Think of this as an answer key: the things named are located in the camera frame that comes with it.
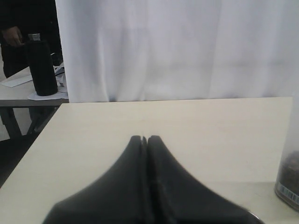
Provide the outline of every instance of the black bottle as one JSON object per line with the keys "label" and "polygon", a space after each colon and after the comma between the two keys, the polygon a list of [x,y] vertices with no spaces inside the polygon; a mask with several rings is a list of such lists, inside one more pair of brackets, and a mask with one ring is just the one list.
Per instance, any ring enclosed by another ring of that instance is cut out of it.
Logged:
{"label": "black bottle", "polygon": [[36,93],[39,96],[53,95],[58,88],[48,43],[41,40],[40,34],[29,34],[28,37],[25,52]]}

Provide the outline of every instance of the desk surface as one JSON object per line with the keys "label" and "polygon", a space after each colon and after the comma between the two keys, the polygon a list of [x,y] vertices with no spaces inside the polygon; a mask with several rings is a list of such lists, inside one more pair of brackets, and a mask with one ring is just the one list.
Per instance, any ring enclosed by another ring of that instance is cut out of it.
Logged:
{"label": "desk surface", "polygon": [[0,190],[0,223],[40,224],[101,176],[132,135],[160,135],[198,180],[267,224],[298,224],[274,194],[291,98],[63,104]]}
{"label": "desk surface", "polygon": [[[27,67],[24,70],[5,79],[2,82],[26,77],[30,74],[30,69],[29,67]],[[3,86],[0,84],[0,107],[59,106],[62,103],[69,102],[69,100],[67,99],[42,101],[28,100],[27,97],[34,91],[35,89],[32,81],[15,86],[13,88]]]}

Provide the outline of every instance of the person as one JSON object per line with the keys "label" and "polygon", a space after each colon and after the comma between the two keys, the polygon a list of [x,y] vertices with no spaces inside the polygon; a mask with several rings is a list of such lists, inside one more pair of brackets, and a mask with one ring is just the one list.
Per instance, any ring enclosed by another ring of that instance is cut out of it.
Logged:
{"label": "person", "polygon": [[0,0],[0,30],[6,77],[28,66],[24,43],[31,33],[48,42],[54,65],[62,62],[55,0]]}

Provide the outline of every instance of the white backdrop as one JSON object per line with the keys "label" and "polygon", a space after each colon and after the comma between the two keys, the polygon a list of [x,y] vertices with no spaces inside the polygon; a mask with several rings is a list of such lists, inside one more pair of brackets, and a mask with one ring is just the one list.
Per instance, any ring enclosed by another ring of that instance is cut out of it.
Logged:
{"label": "white backdrop", "polygon": [[298,0],[56,0],[71,102],[290,96]]}

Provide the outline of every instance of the barcode label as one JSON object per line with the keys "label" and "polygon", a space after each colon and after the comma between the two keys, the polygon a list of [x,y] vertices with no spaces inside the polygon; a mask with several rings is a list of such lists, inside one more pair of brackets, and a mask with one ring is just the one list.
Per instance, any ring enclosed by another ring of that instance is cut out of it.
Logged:
{"label": "barcode label", "polygon": [[299,205],[299,196],[296,195],[294,192],[290,191],[288,188],[286,188],[281,183],[278,183],[277,190],[279,190],[280,193],[282,193],[284,196],[292,200],[294,203]]}

